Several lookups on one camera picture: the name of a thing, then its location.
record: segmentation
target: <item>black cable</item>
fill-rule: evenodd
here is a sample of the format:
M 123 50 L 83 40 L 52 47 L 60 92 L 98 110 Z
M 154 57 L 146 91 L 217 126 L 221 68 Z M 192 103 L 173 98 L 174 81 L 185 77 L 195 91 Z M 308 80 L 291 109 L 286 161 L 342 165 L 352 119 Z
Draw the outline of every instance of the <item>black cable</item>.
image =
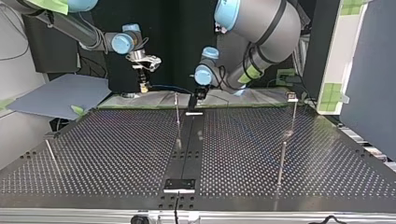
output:
M 208 96 L 212 96 L 212 97 L 218 98 L 218 99 L 220 99 L 222 101 L 225 101 L 227 103 L 227 109 L 230 107 L 230 101 L 228 101 L 228 100 L 226 100 L 224 98 L 221 98 L 221 97 L 219 97 L 217 95 L 208 94 Z
M 16 55 L 16 56 L 13 56 L 13 57 L 10 57 L 10 58 L 0 59 L 0 62 L 18 59 L 18 58 L 24 56 L 27 53 L 27 51 L 29 51 L 29 44 L 27 44 L 26 49 L 25 49 L 25 51 L 23 53 L 21 53 L 19 55 Z
M 347 224 L 346 222 L 338 220 L 335 216 L 328 216 L 322 222 L 310 222 L 309 224 L 326 224 L 330 221 L 330 219 L 334 219 L 335 222 L 340 224 Z
M 92 60 L 92 59 L 89 59 L 89 58 L 87 58 L 87 57 L 83 57 L 83 56 L 79 56 L 79 58 L 82 60 L 82 61 L 88 61 L 88 62 L 90 62 L 90 63 L 93 63 L 93 64 L 96 64 L 97 66 L 99 66 L 102 70 L 103 70 L 103 72 L 104 72 L 104 74 L 101 76 L 101 77 L 104 77 L 104 78 L 106 78 L 107 77 L 107 70 L 101 65 L 101 64 L 99 64 L 99 63 L 97 63 L 96 61 L 94 61 L 94 60 Z
M 0 3 L 0 7 L 5 7 L 5 8 L 7 8 L 8 10 L 10 10 L 11 13 L 13 13 L 14 16 L 19 20 L 19 22 L 20 22 L 20 24 L 21 24 L 22 31 L 17 27 L 17 25 L 15 25 L 15 24 L 13 23 L 13 21 L 9 18 L 9 16 L 6 14 L 6 12 L 5 12 L 2 8 L 0 8 L 0 12 L 2 12 L 2 13 L 4 14 L 4 16 L 6 17 L 7 21 L 11 24 L 11 26 L 13 26 L 13 28 L 14 28 L 20 35 L 22 35 L 22 37 L 23 37 L 24 39 L 27 40 L 27 37 L 26 37 L 26 35 L 25 35 L 25 33 L 24 33 L 23 22 L 22 22 L 21 19 L 18 17 L 18 15 L 15 13 L 15 11 L 13 11 L 12 8 L 8 7 L 7 5 L 5 5 L 5 4 L 3 4 L 3 3 Z M 22 53 L 20 53 L 20 54 L 18 54 L 18 55 L 16 55 L 16 56 L 12 56 L 12 57 L 8 57 L 8 58 L 0 59 L 0 62 L 18 59 L 18 58 L 24 56 L 28 51 L 29 51 L 29 42 L 26 44 L 26 49 L 25 49 Z
M 177 207 L 178 207 L 178 196 L 180 195 L 180 193 L 177 195 L 177 199 L 176 199 L 176 204 L 175 204 L 175 223 L 178 224 L 178 215 L 177 215 Z
M 315 103 L 314 99 L 312 98 L 312 95 L 309 93 L 308 89 L 307 89 L 306 86 L 305 86 L 305 83 L 304 83 L 304 81 L 303 81 L 303 77 L 302 77 L 300 74 L 296 74 L 296 75 L 300 78 L 301 83 L 303 84 L 303 87 L 305 88 L 306 93 L 308 94 L 308 97 L 311 99 L 312 103 L 313 103 L 314 106 L 315 106 L 315 109 L 318 109 L 317 103 Z
M 250 74 L 248 73 L 247 65 L 246 65 L 246 60 L 247 60 L 247 58 L 249 57 L 250 48 L 251 48 L 251 42 L 248 42 L 247 47 L 246 47 L 246 49 L 245 49 L 244 58 L 243 58 L 243 61 L 242 61 L 242 67 L 244 68 L 244 73 L 245 73 L 245 75 L 246 75 L 251 81 L 253 81 L 254 78 L 252 78 L 252 77 L 250 76 Z

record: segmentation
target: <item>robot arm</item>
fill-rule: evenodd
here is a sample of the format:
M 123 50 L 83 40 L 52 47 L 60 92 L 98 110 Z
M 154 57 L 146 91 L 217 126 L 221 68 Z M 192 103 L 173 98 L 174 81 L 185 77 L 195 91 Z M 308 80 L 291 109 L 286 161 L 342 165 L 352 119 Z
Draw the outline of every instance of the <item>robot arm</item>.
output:
M 38 18 L 45 22 L 49 28 L 55 28 L 76 39 L 84 49 L 115 51 L 118 54 L 127 55 L 126 59 L 133 63 L 133 68 L 139 75 L 141 91 L 148 91 L 149 72 L 154 72 L 162 61 L 155 56 L 146 55 L 143 47 L 147 39 L 142 38 L 139 25 L 127 24 L 122 27 L 122 33 L 103 34 L 96 27 L 73 14 L 66 16 L 48 11 L 24 0 L 4 0 L 3 2 L 24 15 Z M 74 7 L 81 7 L 81 10 L 90 10 L 96 3 L 97 0 L 70 0 L 69 6 L 74 4 Z
M 300 38 L 300 17 L 287 0 L 219 0 L 215 20 L 250 44 L 243 61 L 231 73 L 216 66 L 216 49 L 204 49 L 195 70 L 198 98 L 205 98 L 204 92 L 210 86 L 240 93 L 251 80 L 262 77 L 269 66 L 286 60 Z

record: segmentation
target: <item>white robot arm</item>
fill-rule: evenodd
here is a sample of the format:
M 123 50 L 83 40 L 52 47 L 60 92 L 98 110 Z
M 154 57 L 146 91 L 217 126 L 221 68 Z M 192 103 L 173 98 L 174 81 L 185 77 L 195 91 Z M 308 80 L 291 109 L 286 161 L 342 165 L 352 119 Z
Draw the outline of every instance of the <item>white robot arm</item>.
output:
M 210 86 L 232 94 L 241 92 L 251 80 L 262 77 L 266 68 L 286 60 L 300 38 L 299 14 L 287 0 L 219 0 L 215 20 L 250 44 L 241 64 L 231 73 L 216 66 L 217 49 L 204 49 L 195 70 L 198 99 L 205 98 Z

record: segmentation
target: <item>black panel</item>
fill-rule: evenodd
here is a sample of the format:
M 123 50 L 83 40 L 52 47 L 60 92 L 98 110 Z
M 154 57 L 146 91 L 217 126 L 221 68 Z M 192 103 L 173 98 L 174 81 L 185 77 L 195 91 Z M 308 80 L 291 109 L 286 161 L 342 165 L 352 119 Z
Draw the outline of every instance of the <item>black panel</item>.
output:
M 213 14 L 217 1 L 110 0 L 99 1 L 92 11 L 95 24 L 119 32 L 123 24 L 139 23 L 150 38 L 147 54 L 163 59 L 151 83 L 178 85 L 192 90 L 193 74 L 205 46 L 215 44 Z M 136 73 L 124 56 L 106 56 L 109 88 L 114 92 L 139 91 Z
M 23 16 L 35 70 L 39 73 L 72 73 L 78 70 L 77 41 L 36 18 Z
M 174 209 L 181 178 L 181 210 L 396 212 L 396 174 L 311 109 L 207 109 L 180 133 L 176 115 L 92 112 L 50 140 L 56 161 L 41 146 L 0 171 L 0 207 Z
M 320 93 L 339 7 L 340 0 L 319 0 L 316 4 L 304 69 L 304 84 L 313 98 L 318 99 Z
M 369 4 L 361 27 L 341 120 L 347 127 L 396 160 L 396 1 Z

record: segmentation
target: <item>white wall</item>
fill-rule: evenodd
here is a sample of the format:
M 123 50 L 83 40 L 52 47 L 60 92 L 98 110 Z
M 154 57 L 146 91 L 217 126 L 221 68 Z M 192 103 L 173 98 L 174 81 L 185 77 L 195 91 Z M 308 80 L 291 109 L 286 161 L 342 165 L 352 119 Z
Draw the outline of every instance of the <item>white wall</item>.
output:
M 24 52 L 27 41 L 1 14 L 0 59 L 4 59 Z M 19 25 L 12 13 L 7 14 Z M 35 71 L 30 50 L 18 59 L 0 61 L 0 101 L 22 96 L 44 83 L 43 74 Z M 49 120 L 9 110 L 0 111 L 0 169 L 39 144 L 43 135 L 50 131 Z

